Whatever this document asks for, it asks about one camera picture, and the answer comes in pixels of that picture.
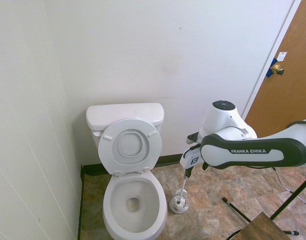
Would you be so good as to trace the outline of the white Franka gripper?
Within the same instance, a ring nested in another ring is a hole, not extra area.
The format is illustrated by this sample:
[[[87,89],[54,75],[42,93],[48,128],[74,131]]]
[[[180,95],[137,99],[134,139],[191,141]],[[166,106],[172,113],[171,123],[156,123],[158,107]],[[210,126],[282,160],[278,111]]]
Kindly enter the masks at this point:
[[[185,177],[189,179],[192,174],[193,167],[202,162],[201,147],[192,146],[190,147],[181,157],[180,165],[186,169]]]

